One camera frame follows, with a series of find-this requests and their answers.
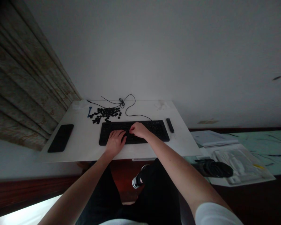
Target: person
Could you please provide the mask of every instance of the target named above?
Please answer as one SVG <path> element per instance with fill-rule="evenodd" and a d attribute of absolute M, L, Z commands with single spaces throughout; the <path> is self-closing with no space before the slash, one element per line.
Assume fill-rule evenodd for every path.
<path fill-rule="evenodd" d="M 205 178 L 178 153 L 136 122 L 129 133 L 144 138 L 157 159 L 145 165 L 132 185 L 144 189 L 122 205 L 109 163 L 123 148 L 125 131 L 112 131 L 106 150 L 52 206 L 42 224 L 181 224 L 179 192 L 196 224 L 242 224 Z"/>

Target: keyboard cable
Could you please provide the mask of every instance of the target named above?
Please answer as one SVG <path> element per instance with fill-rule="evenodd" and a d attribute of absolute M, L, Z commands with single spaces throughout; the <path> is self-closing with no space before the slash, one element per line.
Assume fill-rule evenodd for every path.
<path fill-rule="evenodd" d="M 117 107 L 121 107 L 121 108 L 124 108 L 125 107 L 125 100 L 129 97 L 129 96 L 133 96 L 133 98 L 134 98 L 134 103 L 131 105 L 131 106 L 133 106 L 135 103 L 136 103 L 136 99 L 135 99 L 135 97 L 134 97 L 134 95 L 133 94 L 129 94 L 129 95 L 127 95 L 127 97 L 123 100 L 123 99 L 121 99 L 121 98 L 119 98 L 119 101 L 120 101 L 120 103 L 114 103 L 114 102 L 111 102 L 111 101 L 109 101 L 109 100 L 107 100 L 106 98 L 104 98 L 103 96 L 101 96 L 102 98 L 104 98 L 106 101 L 108 101 L 108 102 L 110 102 L 110 103 L 112 103 L 112 104 L 116 104 L 117 106 L 115 106 L 115 107 L 110 107 L 110 108 L 117 108 Z M 126 111 L 125 111 L 125 114 L 126 114 L 126 116 L 143 116 L 143 117 L 146 117 L 146 118 L 148 118 L 149 120 L 152 120 L 151 118 L 149 118 L 149 117 L 147 117 L 147 116 L 144 116 L 144 115 L 127 115 L 127 110 L 131 107 L 131 106 L 129 106 L 127 109 L 126 109 Z"/>

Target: pile of keycaps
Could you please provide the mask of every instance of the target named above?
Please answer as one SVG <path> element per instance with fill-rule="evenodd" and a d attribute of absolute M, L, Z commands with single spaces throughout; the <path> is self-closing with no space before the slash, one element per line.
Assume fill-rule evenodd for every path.
<path fill-rule="evenodd" d="M 95 119 L 93 119 L 93 123 L 99 124 L 101 118 L 105 118 L 105 121 L 110 123 L 108 120 L 110 117 L 118 116 L 118 119 L 120 119 L 121 115 L 122 113 L 120 108 L 98 108 L 97 112 L 89 115 L 89 117 L 92 119 L 94 116 L 97 116 Z"/>

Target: white sleeve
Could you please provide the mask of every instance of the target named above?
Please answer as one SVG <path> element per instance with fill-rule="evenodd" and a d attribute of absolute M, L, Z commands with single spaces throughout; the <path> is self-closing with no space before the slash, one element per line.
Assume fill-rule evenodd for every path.
<path fill-rule="evenodd" d="M 195 222 L 196 225 L 243 225 L 233 212 L 211 202 L 198 207 Z"/>

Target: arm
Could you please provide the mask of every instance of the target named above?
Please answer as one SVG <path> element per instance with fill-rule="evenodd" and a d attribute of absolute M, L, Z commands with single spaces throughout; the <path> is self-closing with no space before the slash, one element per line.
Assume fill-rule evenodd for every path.
<path fill-rule="evenodd" d="M 216 203 L 231 210 L 221 196 L 191 164 L 148 131 L 143 124 L 136 122 L 130 128 L 130 133 L 144 138 L 151 145 L 173 183 L 188 203 L 194 217 L 199 205 L 206 202 Z"/>
<path fill-rule="evenodd" d="M 39 225 L 75 224 L 88 200 L 90 199 L 100 177 L 112 159 L 122 150 L 126 137 L 125 132 L 112 131 L 106 150 L 99 160 L 86 171 L 52 206 Z"/>

